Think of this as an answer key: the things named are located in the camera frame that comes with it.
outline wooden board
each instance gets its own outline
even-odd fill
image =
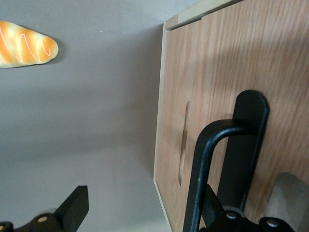
[[[203,16],[218,11],[242,0],[200,0],[193,6],[166,21],[166,29],[173,30],[200,20]]]
[[[309,183],[308,12],[307,0],[247,0],[167,32],[154,179],[173,231],[182,231],[199,133],[231,118],[236,96],[246,89],[262,92],[271,109],[246,216],[255,222],[262,216],[277,174]],[[217,145],[212,160],[215,192],[225,146],[226,140]]]

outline black clamp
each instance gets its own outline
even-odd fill
[[[88,210],[88,188],[78,186],[54,213],[38,215],[17,229],[11,222],[0,222],[0,232],[76,232]]]
[[[259,224],[222,205],[245,207],[262,145],[269,105],[265,97],[246,90],[236,98],[232,119],[209,124],[197,139],[183,232],[197,232],[201,216],[207,228],[200,232],[294,232],[278,218],[262,218]],[[211,158],[218,142],[228,138],[217,196],[207,184]]]

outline white icing drizzle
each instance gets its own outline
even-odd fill
[[[29,47],[29,45],[28,45],[28,41],[27,41],[26,35],[25,35],[25,34],[21,34],[20,37],[19,37],[19,44],[18,44],[18,46],[17,46],[17,51],[18,51],[18,53],[19,53],[19,57],[18,57],[17,55],[15,55],[15,54],[11,51],[11,49],[10,49],[9,46],[7,45],[7,43],[6,43],[6,41],[5,41],[5,38],[4,38],[4,36],[3,36],[3,33],[2,33],[1,27],[0,27],[0,34],[1,34],[1,37],[2,37],[2,39],[3,39],[3,41],[4,41],[4,44],[5,44],[6,48],[7,48],[7,49],[10,51],[10,53],[11,53],[13,56],[15,56],[15,57],[19,60],[19,62],[21,62],[21,63],[24,62],[24,61],[23,61],[23,57],[22,57],[22,52],[21,52],[21,41],[22,41],[22,38],[25,39],[25,42],[26,42],[26,45],[27,45],[27,48],[28,48],[29,52],[31,53],[31,55],[32,55],[38,62],[43,63],[43,61],[41,61],[41,58],[40,58],[40,55],[39,55],[39,45],[42,46],[42,48],[43,48],[43,50],[44,50],[44,52],[45,52],[45,54],[46,54],[47,56],[50,56],[50,55],[51,55],[51,50],[50,50],[50,48],[49,48],[49,50],[48,50],[48,52],[47,52],[46,49],[45,49],[45,47],[44,47],[44,44],[43,44],[42,39],[39,39],[39,40],[37,41],[37,43],[36,43],[37,55],[38,55],[38,57],[36,57],[36,56],[31,52],[31,50],[30,50],[30,47]]]

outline orange bread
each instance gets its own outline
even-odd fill
[[[50,37],[0,21],[0,68],[44,64],[58,54],[58,45]]]

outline metal screw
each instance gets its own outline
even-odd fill
[[[40,217],[39,219],[38,219],[38,222],[45,222],[46,220],[48,219],[48,217],[47,216],[43,216],[43,217]]]
[[[234,213],[233,211],[229,211],[226,213],[226,216],[229,218],[229,219],[236,219],[237,218],[237,214]]]
[[[270,227],[273,227],[273,228],[276,228],[279,226],[278,222],[273,220],[273,219],[269,219],[267,220],[267,225],[270,226]]]

